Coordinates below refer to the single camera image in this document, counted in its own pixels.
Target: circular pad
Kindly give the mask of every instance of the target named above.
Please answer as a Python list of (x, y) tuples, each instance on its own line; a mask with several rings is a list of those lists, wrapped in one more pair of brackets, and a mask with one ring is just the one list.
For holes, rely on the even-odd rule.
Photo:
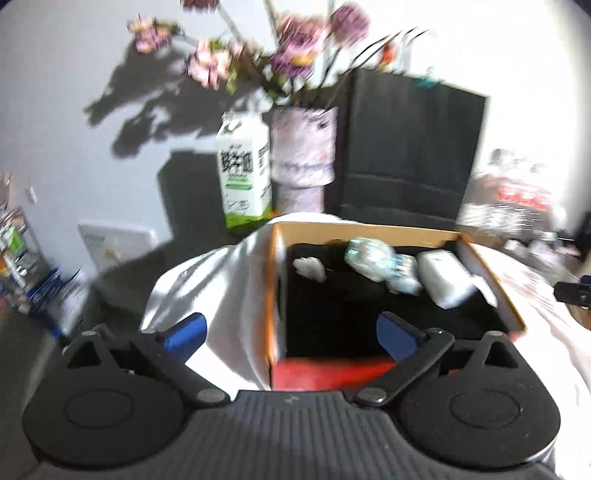
[(511, 377), (503, 370), (460, 371), (412, 386), (397, 411), (411, 443), (478, 470), (543, 458), (558, 434), (558, 408), (533, 372)]
[(180, 431), (184, 409), (170, 387), (112, 368), (55, 372), (23, 415), (29, 441), (77, 468), (128, 465), (162, 449)]

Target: white cloth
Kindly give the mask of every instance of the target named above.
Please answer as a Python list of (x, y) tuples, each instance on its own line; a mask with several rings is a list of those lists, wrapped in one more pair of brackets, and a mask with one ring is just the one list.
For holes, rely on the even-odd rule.
[(556, 473), (565, 480), (591, 479), (591, 332), (533, 270), (502, 252), (475, 248), (525, 322), (527, 333), (515, 346), (560, 410)]
[[(274, 221), (337, 223), (337, 217), (293, 213)], [(141, 328), (159, 330), (193, 312), (207, 319), (207, 341), (187, 366), (227, 391), (269, 389), (265, 362), (265, 265), (271, 226), (188, 260), (157, 281)], [(521, 355), (556, 401), (561, 427), (554, 449), (565, 480), (591, 479), (591, 332), (579, 325), (552, 288), (528, 267), (480, 245), (478, 253), (521, 314), (527, 334), (515, 341)]]
[[(291, 213), (282, 222), (343, 222), (322, 213)], [(194, 312), (207, 319), (207, 341), (186, 365), (234, 398), (267, 390), (265, 266), (271, 225), (237, 245), (212, 250), (162, 275), (148, 299), (141, 329), (166, 330)]]

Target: flower vase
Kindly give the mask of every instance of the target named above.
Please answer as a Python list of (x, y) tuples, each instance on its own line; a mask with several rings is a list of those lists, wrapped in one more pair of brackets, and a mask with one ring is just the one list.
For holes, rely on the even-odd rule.
[(279, 108), (272, 120), (271, 177), (277, 210), (324, 211), (324, 186), (335, 179), (337, 109)]

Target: artificial flower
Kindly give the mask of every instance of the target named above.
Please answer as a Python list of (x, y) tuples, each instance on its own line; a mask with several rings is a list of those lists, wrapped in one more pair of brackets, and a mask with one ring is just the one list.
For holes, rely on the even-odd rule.
[(133, 33), (135, 49), (140, 53), (152, 53), (170, 43), (173, 37), (170, 26), (158, 25), (151, 17), (128, 22), (127, 29)]
[(215, 10), (219, 0), (181, 0), (181, 6), (185, 10), (208, 11)]
[(379, 67), (381, 69), (386, 68), (394, 60), (396, 60), (397, 56), (398, 56), (398, 49), (396, 48), (396, 44), (393, 41), (390, 43), (387, 43), (382, 48), (382, 54), (379, 59)]
[(341, 47), (352, 47), (369, 34), (369, 17), (359, 5), (347, 3), (330, 16), (330, 26)]
[(294, 66), (310, 65), (324, 48), (329, 35), (326, 22), (317, 17), (300, 18), (287, 14), (278, 22), (280, 50)]
[(230, 43), (228, 43), (228, 50), (230, 50), (230, 53), (234, 58), (238, 58), (242, 54), (242, 50), (244, 50), (244, 45), (236, 40), (231, 40)]
[(312, 73), (312, 65), (294, 65), (292, 57), (282, 51), (274, 53), (269, 59), (274, 72), (281, 73), (289, 78), (309, 77)]
[(199, 40), (197, 50), (185, 62), (185, 73), (205, 88), (217, 90), (220, 80), (228, 80), (230, 73), (230, 52), (212, 50), (205, 38)]

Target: green leaf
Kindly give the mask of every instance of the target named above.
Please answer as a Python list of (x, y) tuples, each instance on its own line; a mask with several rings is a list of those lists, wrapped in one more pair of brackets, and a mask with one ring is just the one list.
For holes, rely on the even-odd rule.
[(268, 97), (269, 97), (271, 100), (273, 100), (274, 102), (276, 102), (276, 101), (277, 101), (277, 99), (279, 98), (279, 93), (277, 93), (277, 92), (275, 92), (275, 91), (273, 91), (273, 90), (270, 90), (269, 92), (267, 92), (267, 95), (268, 95)]
[(280, 89), (283, 89), (283, 87), (285, 86), (285, 84), (287, 83), (288, 80), (289, 80), (289, 78), (286, 77), (285, 75), (283, 75), (281, 73), (273, 72), (273, 75), (271, 76), (271, 80), (269, 80), (269, 81), (273, 85), (276, 85)]
[(264, 67), (266, 65), (269, 65), (269, 62), (271, 61), (271, 56), (270, 55), (259, 55), (259, 57), (256, 60), (256, 66), (258, 67)]
[(234, 93), (236, 92), (236, 89), (237, 88), (238, 87), (236, 87), (236, 81), (235, 80), (229, 79), (226, 82), (226, 90), (228, 91), (228, 93), (230, 95), (234, 95)]
[(224, 50), (226, 46), (222, 43), (222, 40), (219, 38), (210, 38), (209, 39), (209, 48), (213, 50)]

